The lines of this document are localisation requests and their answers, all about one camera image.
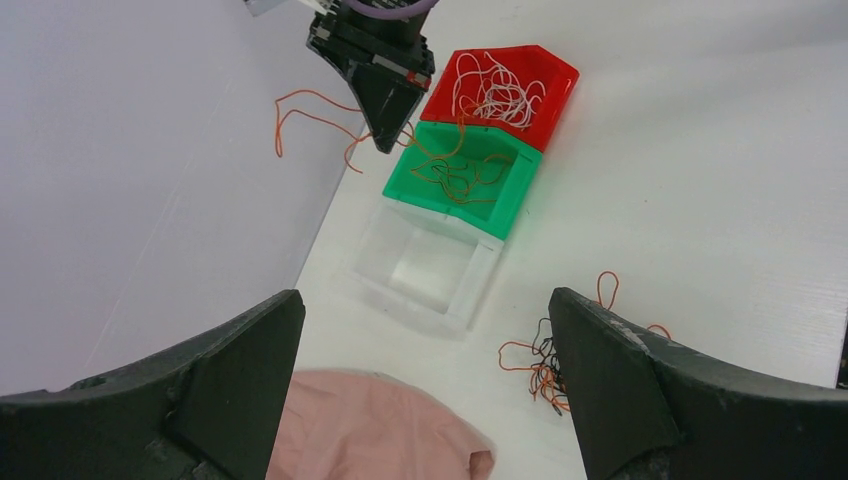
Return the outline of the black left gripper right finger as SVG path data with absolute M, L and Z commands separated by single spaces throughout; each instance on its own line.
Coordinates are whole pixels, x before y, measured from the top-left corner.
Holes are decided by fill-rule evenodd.
M 748 370 L 569 288 L 549 302 L 590 479 L 843 479 L 847 394 Z

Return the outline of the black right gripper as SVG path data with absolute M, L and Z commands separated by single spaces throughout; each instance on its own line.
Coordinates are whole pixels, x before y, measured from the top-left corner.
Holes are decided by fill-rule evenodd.
M 321 1 L 310 24 L 308 48 L 349 77 L 381 153 L 393 150 L 431 85 L 433 53 L 421 30 L 434 6 L 433 1 Z

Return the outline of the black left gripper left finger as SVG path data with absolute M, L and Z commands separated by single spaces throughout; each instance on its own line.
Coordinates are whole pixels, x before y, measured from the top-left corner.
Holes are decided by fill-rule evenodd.
M 306 309 L 281 291 L 200 335 L 1 400 L 5 479 L 261 479 Z

